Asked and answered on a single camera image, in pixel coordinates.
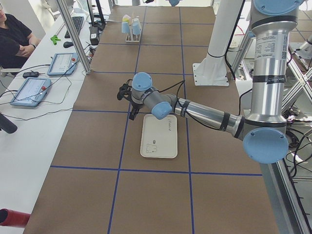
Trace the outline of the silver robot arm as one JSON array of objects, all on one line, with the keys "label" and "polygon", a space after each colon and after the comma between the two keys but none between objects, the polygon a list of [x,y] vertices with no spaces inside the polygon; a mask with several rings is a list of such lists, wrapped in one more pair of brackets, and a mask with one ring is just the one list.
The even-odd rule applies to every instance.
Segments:
[{"label": "silver robot arm", "polygon": [[180,0],[168,0],[172,7],[175,7],[179,4]]},{"label": "silver robot arm", "polygon": [[174,113],[217,131],[231,133],[243,143],[246,154],[262,164],[276,163],[288,152],[282,95],[286,82],[289,33],[297,26],[300,0],[253,0],[250,33],[255,57],[250,112],[232,115],[173,94],[161,94],[145,72],[134,75],[129,101],[130,119],[147,107],[162,120]]}]

